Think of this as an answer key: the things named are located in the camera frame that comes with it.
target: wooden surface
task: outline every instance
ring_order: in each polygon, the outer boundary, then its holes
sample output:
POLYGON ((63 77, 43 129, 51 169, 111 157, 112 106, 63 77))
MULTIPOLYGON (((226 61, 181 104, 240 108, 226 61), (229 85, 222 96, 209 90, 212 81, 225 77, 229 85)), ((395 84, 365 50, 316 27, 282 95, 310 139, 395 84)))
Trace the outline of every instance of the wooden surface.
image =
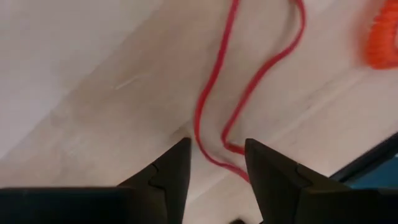
MULTIPOLYGON (((192 135, 230 0, 0 0, 0 185, 116 185, 192 135)), ((213 154, 240 91, 289 41, 297 12, 242 1, 203 120, 213 154)), ((363 40, 382 0, 306 0, 297 51, 262 81, 230 139, 331 175, 398 130, 398 70, 363 40)), ((185 223, 258 223, 250 186, 193 147, 185 223)))

